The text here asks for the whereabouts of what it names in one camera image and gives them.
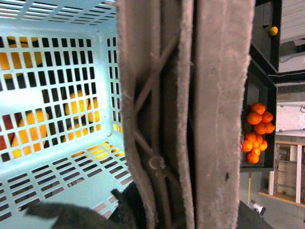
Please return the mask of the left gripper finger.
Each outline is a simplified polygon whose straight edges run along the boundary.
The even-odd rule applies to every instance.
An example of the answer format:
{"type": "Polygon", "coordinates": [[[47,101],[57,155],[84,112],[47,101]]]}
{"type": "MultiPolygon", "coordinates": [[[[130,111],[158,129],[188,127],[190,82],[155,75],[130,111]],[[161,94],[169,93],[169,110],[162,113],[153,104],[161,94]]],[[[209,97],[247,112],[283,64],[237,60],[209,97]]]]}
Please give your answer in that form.
{"type": "Polygon", "coordinates": [[[144,229],[144,212],[134,209],[123,192],[113,189],[111,193],[119,205],[109,218],[86,207],[43,202],[28,205],[25,214],[41,219],[56,219],[52,229],[144,229]]]}

